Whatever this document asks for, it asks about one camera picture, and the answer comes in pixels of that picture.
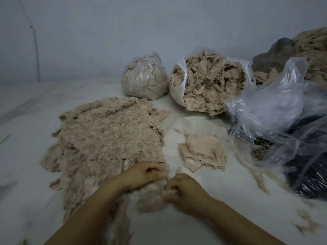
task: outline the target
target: left hand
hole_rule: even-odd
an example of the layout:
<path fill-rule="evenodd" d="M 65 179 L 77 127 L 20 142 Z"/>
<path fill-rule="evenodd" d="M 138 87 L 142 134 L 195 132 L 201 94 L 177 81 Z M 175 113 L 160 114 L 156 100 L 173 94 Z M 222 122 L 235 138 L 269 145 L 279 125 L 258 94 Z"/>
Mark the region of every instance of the left hand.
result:
<path fill-rule="evenodd" d="M 117 175 L 123 191 L 139 188 L 147 183 L 160 180 L 167 176 L 165 166 L 158 162 L 142 161 Z"/>

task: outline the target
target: white wall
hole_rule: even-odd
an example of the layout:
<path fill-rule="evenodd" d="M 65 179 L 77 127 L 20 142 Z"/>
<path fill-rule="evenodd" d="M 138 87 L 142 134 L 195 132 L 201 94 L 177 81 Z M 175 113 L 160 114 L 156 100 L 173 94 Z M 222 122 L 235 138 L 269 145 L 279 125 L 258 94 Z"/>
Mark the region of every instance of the white wall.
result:
<path fill-rule="evenodd" d="M 43 82 L 119 77 L 151 51 L 171 70 L 198 44 L 251 59 L 327 23 L 327 0 L 22 1 L 37 30 Z"/>
<path fill-rule="evenodd" d="M 37 82 L 33 31 L 18 0 L 0 0 L 0 84 Z"/>

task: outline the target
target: white table surface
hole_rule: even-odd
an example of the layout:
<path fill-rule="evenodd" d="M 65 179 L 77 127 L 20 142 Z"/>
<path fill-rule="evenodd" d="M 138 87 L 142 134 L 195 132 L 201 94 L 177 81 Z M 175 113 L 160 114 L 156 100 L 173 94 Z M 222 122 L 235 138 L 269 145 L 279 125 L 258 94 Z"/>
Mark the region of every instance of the white table surface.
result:
<path fill-rule="evenodd" d="M 60 173 L 45 171 L 39 162 L 56 141 L 51 133 L 60 126 L 61 112 L 107 96 L 125 97 L 120 85 L 110 82 L 99 79 L 0 86 L 0 141 L 10 135 L 0 145 L 0 244 L 17 244 L 21 239 L 43 244 L 60 227 L 61 195 L 48 187 Z M 289 245 L 326 244 L 326 202 L 310 200 L 317 207 L 309 208 L 301 198 L 267 177 L 264 178 L 270 194 L 265 194 L 236 160 L 219 120 L 185 111 L 169 95 L 153 101 L 153 105 L 172 112 L 163 125 L 166 134 L 163 152 L 172 175 L 182 165 L 177 144 L 185 141 L 184 134 L 215 134 L 228 156 L 225 172 L 203 167 L 192 174 L 211 195 Z M 321 229 L 303 236 L 291 224 L 306 224 L 297 215 L 298 209 L 307 210 Z M 172 206 L 141 215 L 135 211 L 133 197 L 128 214 L 134 232 L 131 244 L 223 244 L 206 224 Z"/>

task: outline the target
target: hand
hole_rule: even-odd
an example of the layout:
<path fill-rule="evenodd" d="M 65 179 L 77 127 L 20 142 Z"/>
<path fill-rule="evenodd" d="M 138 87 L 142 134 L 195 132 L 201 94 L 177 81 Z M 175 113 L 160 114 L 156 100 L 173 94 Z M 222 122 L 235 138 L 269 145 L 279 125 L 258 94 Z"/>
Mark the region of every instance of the hand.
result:
<path fill-rule="evenodd" d="M 139 188 L 147 183 L 160 180 L 167 176 L 165 166 L 158 162 L 142 161 L 117 175 L 123 191 Z"/>
<path fill-rule="evenodd" d="M 212 197 L 188 174 L 176 174 L 166 185 L 167 190 L 176 190 L 164 196 L 166 202 L 180 207 L 190 214 L 203 215 Z"/>

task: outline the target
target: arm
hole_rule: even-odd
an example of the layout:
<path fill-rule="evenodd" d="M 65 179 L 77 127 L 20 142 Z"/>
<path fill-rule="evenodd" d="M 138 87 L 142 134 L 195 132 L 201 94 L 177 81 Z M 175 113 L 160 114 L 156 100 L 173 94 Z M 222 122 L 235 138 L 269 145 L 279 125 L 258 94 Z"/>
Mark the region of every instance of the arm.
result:
<path fill-rule="evenodd" d="M 225 203 L 212 198 L 197 181 L 185 173 L 176 174 L 166 188 L 177 189 L 175 192 L 178 193 L 165 196 L 167 202 L 176 204 L 188 213 L 209 219 L 231 244 L 285 245 Z"/>
<path fill-rule="evenodd" d="M 121 193 L 165 176 L 160 164 L 140 162 L 120 175 L 104 181 L 44 245 L 92 245 L 115 199 Z"/>

